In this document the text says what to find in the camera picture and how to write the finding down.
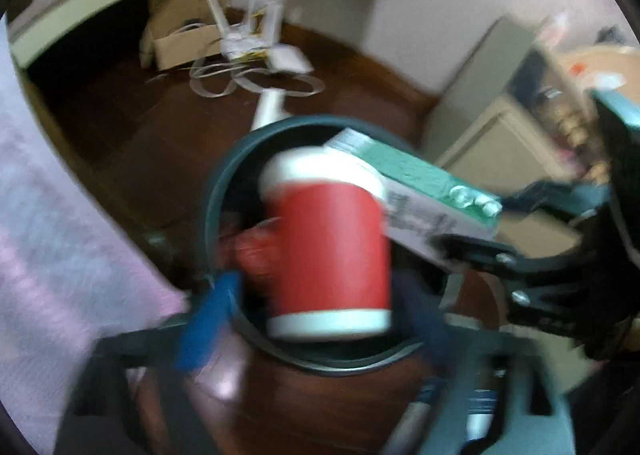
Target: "pink fabric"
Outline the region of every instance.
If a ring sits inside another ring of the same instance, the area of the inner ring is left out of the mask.
[[[0,401],[52,453],[100,336],[152,326],[182,295],[72,176],[27,105],[0,21]]]

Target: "wooden floor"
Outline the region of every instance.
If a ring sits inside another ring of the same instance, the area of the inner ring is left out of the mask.
[[[166,228],[181,261],[195,268],[193,210],[202,185],[249,131],[258,96],[238,89],[225,98],[202,98],[191,91],[186,70],[141,70],[137,37],[143,12],[139,2],[121,3],[55,45],[29,73],[86,164],[91,180],[85,184],[97,199],[105,207],[108,199],[117,201],[112,214],[130,233],[127,218],[141,229]],[[326,83],[319,95],[287,98],[287,111],[356,116],[417,145],[434,96],[319,35],[285,26],[284,40],[305,51]],[[222,90],[225,82],[207,86]],[[460,309],[497,326],[493,296],[478,277],[465,286]],[[375,453],[428,371],[411,358],[371,374],[317,377],[257,353],[232,335],[198,377],[194,399],[225,455]],[[166,453],[153,391],[145,394],[143,388],[141,402],[157,450]]]
[[[162,74],[142,70],[137,38],[143,23],[139,2],[127,0],[54,45],[29,74],[95,176],[98,201],[116,220],[121,213],[140,229],[163,228],[191,266],[194,209],[203,184],[221,156],[249,131],[258,95],[238,88],[223,98],[202,98],[191,90],[185,68]],[[328,38],[285,26],[283,40],[302,47],[326,85],[315,96],[287,98],[287,111],[358,117],[417,145],[436,96]],[[265,86],[305,88],[264,76],[252,79]],[[219,76],[204,84],[220,92],[227,82]],[[117,199],[124,211],[113,211],[105,196]]]

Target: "screw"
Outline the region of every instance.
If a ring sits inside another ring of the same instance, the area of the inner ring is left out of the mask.
[[[562,95],[562,91],[558,89],[554,89],[553,87],[549,87],[540,92],[539,96],[541,96],[545,101],[551,101],[553,98],[557,98]]]
[[[502,205],[495,200],[489,201],[484,206],[482,206],[482,213],[484,213],[487,217],[495,217],[498,213],[502,211]]]
[[[504,263],[505,265],[512,265],[516,263],[516,259],[507,253],[498,253],[495,255],[495,261],[499,261],[500,263]]]
[[[466,208],[474,203],[474,195],[466,186],[454,186],[449,190],[449,196],[453,197],[456,206]]]
[[[513,291],[511,293],[511,299],[517,303],[518,305],[522,305],[523,307],[527,307],[531,303],[529,296],[527,296],[522,291]]]
[[[484,206],[485,204],[487,204],[488,202],[491,202],[492,200],[493,199],[488,195],[485,195],[484,193],[479,193],[478,195],[476,195],[475,203],[478,204],[478,206]]]

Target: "teal box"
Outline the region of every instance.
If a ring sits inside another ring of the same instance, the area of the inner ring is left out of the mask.
[[[366,161],[383,175],[386,234],[417,255],[451,268],[431,247],[431,237],[453,233],[494,238],[502,211],[494,194],[351,128],[343,130],[326,146]]]

